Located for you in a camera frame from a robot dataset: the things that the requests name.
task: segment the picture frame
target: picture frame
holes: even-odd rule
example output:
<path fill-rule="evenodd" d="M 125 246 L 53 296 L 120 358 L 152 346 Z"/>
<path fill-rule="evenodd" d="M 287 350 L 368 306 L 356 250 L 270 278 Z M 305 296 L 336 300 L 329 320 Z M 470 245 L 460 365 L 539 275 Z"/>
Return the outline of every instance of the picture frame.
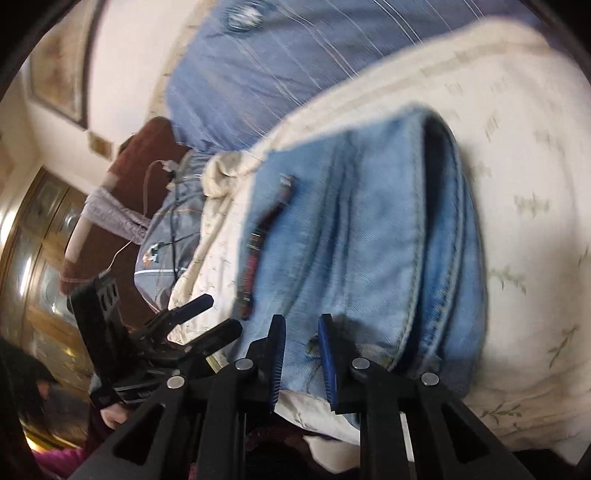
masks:
<path fill-rule="evenodd" d="M 30 55 L 31 97 L 88 129 L 90 58 L 106 0 L 80 0 Z"/>

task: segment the bed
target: bed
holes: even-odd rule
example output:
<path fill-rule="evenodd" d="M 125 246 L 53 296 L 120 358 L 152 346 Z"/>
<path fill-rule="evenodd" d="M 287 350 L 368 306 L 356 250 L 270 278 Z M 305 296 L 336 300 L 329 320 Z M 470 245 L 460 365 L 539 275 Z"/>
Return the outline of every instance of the bed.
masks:
<path fill-rule="evenodd" d="M 269 152 L 421 101 L 440 112 L 463 150 L 482 224 L 488 331 L 465 402 L 511 449 L 588 444 L 591 203 L 584 186 L 591 181 L 591 145 L 584 132 L 591 127 L 591 98 L 583 73 L 559 52 L 568 41 L 548 34 L 519 2 L 431 1 L 420 10 L 406 2 L 373 5 L 367 16 L 379 17 L 376 25 L 390 22 L 379 39 L 396 29 L 387 44 L 360 27 L 358 12 L 326 1 L 327 15 L 350 29 L 337 35 L 340 48 L 327 41 L 334 25 L 304 4 L 298 10 L 282 2 L 276 8 L 222 2 L 172 73 L 166 97 L 177 140 L 209 155 L 243 153 L 211 161 L 203 222 L 201 212 L 192 220 L 202 238 L 170 301 L 178 306 L 210 293 L 217 309 L 171 339 L 184 343 L 231 315 L 242 236 L 236 226 Z M 489 16 L 504 20 L 483 21 Z M 273 22 L 283 27 L 281 21 L 306 33 L 292 33 L 303 39 L 293 50 L 273 33 Z M 354 45 L 362 54 L 343 54 L 351 38 L 366 39 Z M 494 52 L 482 54 L 487 49 Z M 307 56 L 313 50 L 322 51 L 323 62 Z M 478 68 L 460 65 L 425 79 L 429 67 L 458 58 L 473 59 Z M 325 64 L 334 67 L 330 73 L 315 70 Z M 304 76 L 310 80 L 300 81 Z M 213 274 L 220 266 L 224 274 Z M 278 408 L 314 430 L 301 415 L 307 401 L 284 398 Z M 346 430 L 341 423 L 322 433 L 358 442 Z"/>

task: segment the metal screw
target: metal screw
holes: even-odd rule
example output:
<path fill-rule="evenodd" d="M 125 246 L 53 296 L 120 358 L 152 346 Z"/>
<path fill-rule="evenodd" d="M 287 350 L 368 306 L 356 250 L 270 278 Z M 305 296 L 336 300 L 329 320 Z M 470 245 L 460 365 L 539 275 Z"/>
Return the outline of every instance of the metal screw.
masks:
<path fill-rule="evenodd" d="M 356 370 L 366 370 L 369 368 L 369 360 L 363 358 L 362 356 L 359 356 L 351 362 L 351 365 Z"/>
<path fill-rule="evenodd" d="M 434 387 L 439 383 L 439 377 L 431 372 L 426 372 L 421 375 L 421 382 L 425 387 Z"/>
<path fill-rule="evenodd" d="M 166 386 L 168 388 L 181 388 L 184 385 L 184 377 L 181 377 L 180 375 L 175 375 L 174 377 L 170 377 L 167 381 L 166 381 Z"/>
<path fill-rule="evenodd" d="M 234 366 L 236 370 L 250 370 L 254 366 L 254 363 L 249 358 L 241 358 L 240 360 L 236 360 Z"/>

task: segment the pink fabric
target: pink fabric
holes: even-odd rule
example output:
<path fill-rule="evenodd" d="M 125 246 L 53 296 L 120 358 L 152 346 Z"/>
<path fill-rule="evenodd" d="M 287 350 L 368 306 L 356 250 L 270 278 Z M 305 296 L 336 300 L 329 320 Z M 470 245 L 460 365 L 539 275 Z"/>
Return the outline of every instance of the pink fabric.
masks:
<path fill-rule="evenodd" d="M 35 460 L 44 469 L 68 478 L 88 458 L 88 453 L 83 449 L 49 450 L 48 452 L 33 452 Z"/>

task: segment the striped blue fabric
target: striped blue fabric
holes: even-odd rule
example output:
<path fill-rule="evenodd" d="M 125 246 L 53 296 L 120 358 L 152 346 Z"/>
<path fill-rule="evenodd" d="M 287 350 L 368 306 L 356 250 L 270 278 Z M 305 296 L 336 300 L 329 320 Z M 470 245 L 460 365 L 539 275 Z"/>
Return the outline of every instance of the striped blue fabric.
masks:
<path fill-rule="evenodd" d="M 491 15 L 541 26 L 519 0 L 220 0 L 166 90 L 177 140 L 248 148 L 384 56 Z"/>

